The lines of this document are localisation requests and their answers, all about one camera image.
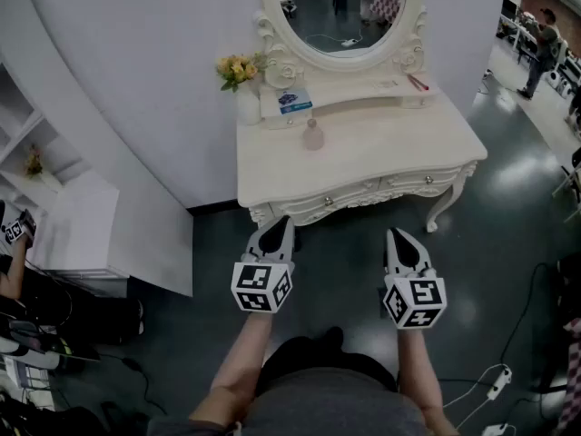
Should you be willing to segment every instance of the electrical plug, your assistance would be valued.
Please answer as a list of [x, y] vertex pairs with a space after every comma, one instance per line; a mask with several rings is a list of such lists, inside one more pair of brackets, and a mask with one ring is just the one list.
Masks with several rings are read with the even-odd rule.
[[501, 434], [504, 434], [506, 429], [506, 423], [502, 423], [501, 425], [490, 425], [482, 431], [482, 436], [501, 436]]

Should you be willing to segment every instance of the ornate mirror frame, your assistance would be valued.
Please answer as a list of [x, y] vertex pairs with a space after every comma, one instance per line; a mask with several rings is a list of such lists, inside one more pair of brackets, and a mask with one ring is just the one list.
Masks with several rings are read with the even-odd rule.
[[424, 63], [422, 29], [425, 25], [425, 10], [422, 0], [405, 0], [404, 8], [398, 19], [377, 44], [366, 54], [347, 58], [335, 57], [317, 51], [304, 43], [291, 28], [281, 9], [280, 0], [262, 0], [264, 11], [254, 16], [258, 32], [265, 40], [265, 54], [269, 66], [276, 69], [267, 70], [266, 81], [274, 87], [286, 87], [294, 82], [300, 67], [291, 63], [290, 58], [298, 56], [306, 64], [318, 70], [335, 73], [352, 73], [369, 70], [373, 66], [389, 59], [402, 74], [416, 73]]

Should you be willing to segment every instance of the book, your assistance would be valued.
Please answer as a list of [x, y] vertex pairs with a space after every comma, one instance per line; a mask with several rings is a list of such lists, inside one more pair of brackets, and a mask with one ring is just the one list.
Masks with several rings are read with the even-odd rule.
[[276, 98], [279, 101], [279, 108], [282, 114], [312, 108], [312, 101], [307, 89], [278, 90], [276, 91]]

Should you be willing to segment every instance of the curved table leg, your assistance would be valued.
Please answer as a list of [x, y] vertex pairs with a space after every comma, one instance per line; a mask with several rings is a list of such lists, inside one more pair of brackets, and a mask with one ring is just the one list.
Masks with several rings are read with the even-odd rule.
[[460, 173], [460, 176], [454, 181], [452, 186], [444, 192], [444, 195], [436, 202], [428, 213], [428, 221], [426, 222], [426, 231], [433, 233], [438, 229], [436, 218], [444, 213], [452, 204], [459, 198], [464, 190], [464, 183], [466, 182], [468, 174]]

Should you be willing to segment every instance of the white cable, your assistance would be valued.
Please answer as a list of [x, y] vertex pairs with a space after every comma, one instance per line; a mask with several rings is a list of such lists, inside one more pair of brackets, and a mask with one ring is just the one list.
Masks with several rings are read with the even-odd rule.
[[[319, 52], [320, 52], [320, 50], [318, 48], [316, 48], [316, 47], [312, 46], [311, 44], [309, 44], [309, 42], [308, 42], [309, 37], [327, 37], [330, 40], [334, 40], [335, 42], [341, 42], [341, 43], [347, 42], [348, 40], [351, 40], [351, 39], [342, 39], [342, 40], [335, 39], [334, 37], [331, 37], [330, 35], [326, 35], [326, 34], [311, 34], [311, 35], [307, 35], [305, 37], [305, 44], [307, 44], [311, 48], [314, 48], [315, 50], [318, 50]], [[359, 40], [355, 41], [355, 44], [358, 44], [362, 40], [363, 40], [363, 35], [361, 35], [361, 28], [359, 28]]]
[[490, 370], [493, 370], [493, 369], [495, 369], [495, 368], [498, 368], [498, 367], [504, 367], [504, 366], [506, 366], [504, 363], [498, 363], [497, 365], [492, 365], [491, 367], [489, 367], [489, 368], [486, 368], [486, 370], [484, 371], [484, 373], [482, 373], [482, 376], [480, 376], [480, 378], [478, 378], [478, 379], [477, 379], [477, 382], [475, 382], [475, 383], [474, 383], [474, 386], [472, 386], [472, 387], [471, 387], [471, 388], [468, 390], [468, 392], [466, 392], [466, 393], [462, 394], [460, 397], [457, 397], [456, 399], [454, 399], [454, 401], [452, 401], [452, 402], [448, 402], [446, 405], [444, 405], [444, 409], [446, 409], [446, 407], [448, 407], [448, 406], [452, 405], [453, 403], [456, 403], [456, 402], [458, 402], [458, 401], [461, 401], [461, 400], [462, 400], [462, 399], [464, 399], [466, 396], [468, 396], [468, 395], [469, 395], [471, 392], [473, 392], [473, 391], [476, 389], [476, 387], [478, 386], [478, 382], [479, 382], [480, 380], [482, 380], [482, 378], [484, 378], [484, 377], [487, 375], [487, 373], [488, 373], [488, 372], [490, 372]]
[[462, 426], [464, 423], [466, 423], [472, 415], [474, 415], [477, 411], [482, 409], [482, 407], [484, 407], [489, 402], [490, 402], [490, 399], [486, 399], [484, 402], [482, 402], [480, 405], [478, 405], [476, 409], [474, 409], [464, 420], [462, 420], [462, 422], [456, 427], [456, 429], [459, 430], [460, 426]]

